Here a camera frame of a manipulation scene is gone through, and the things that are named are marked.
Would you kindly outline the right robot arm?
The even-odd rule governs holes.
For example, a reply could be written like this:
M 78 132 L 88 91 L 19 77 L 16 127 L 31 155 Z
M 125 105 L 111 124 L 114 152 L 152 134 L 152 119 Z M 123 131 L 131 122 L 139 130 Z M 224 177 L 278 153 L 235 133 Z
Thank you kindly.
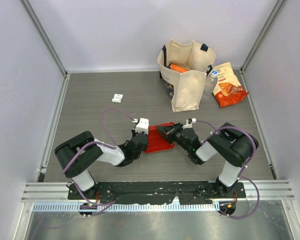
M 215 191 L 223 198 L 233 193 L 234 187 L 259 147 L 251 134 L 226 122 L 210 136 L 200 141 L 191 125 L 177 123 L 171 126 L 157 126 L 156 129 L 170 144 L 176 143 L 187 152 L 188 158 L 196 165 L 202 165 L 219 154 L 225 164 L 215 180 Z

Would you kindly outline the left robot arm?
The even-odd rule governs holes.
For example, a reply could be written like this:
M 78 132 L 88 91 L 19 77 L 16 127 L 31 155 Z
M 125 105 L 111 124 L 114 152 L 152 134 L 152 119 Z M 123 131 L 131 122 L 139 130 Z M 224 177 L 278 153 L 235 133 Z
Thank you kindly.
M 90 131 L 63 142 L 54 150 L 62 168 L 62 173 L 72 179 L 69 193 L 90 200 L 98 190 L 88 168 L 94 162 L 103 162 L 115 167 L 125 167 L 137 160 L 148 147 L 148 135 L 133 132 L 132 138 L 125 143 L 112 146 L 94 138 Z

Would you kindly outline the red cardboard paper box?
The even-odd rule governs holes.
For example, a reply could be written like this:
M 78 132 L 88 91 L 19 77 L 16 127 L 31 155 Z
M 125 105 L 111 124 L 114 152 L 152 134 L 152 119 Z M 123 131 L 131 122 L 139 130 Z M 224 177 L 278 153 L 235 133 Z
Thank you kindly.
M 173 122 L 162 123 L 159 125 L 152 125 L 149 127 L 148 133 L 148 147 L 144 151 L 146 154 L 152 154 L 171 150 L 175 147 L 175 143 L 169 143 L 157 130 L 158 126 L 172 126 Z

